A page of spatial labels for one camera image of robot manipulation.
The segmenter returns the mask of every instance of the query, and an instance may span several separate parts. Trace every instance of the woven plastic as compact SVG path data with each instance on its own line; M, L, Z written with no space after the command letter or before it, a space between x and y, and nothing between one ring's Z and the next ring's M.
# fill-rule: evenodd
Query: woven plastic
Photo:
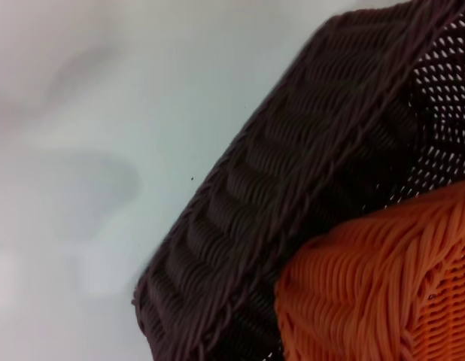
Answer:
M305 245L276 311L287 361L465 360L465 182Z
M281 359L273 285L302 244L464 178L465 0L328 20L141 276L153 358Z

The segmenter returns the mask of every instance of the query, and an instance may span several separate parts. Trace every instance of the wicker basket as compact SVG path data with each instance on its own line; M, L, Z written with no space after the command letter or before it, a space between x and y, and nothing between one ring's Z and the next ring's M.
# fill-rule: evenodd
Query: wicker basket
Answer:
M156 361L282 359L273 285L313 235L465 178L465 0L327 21L138 282Z

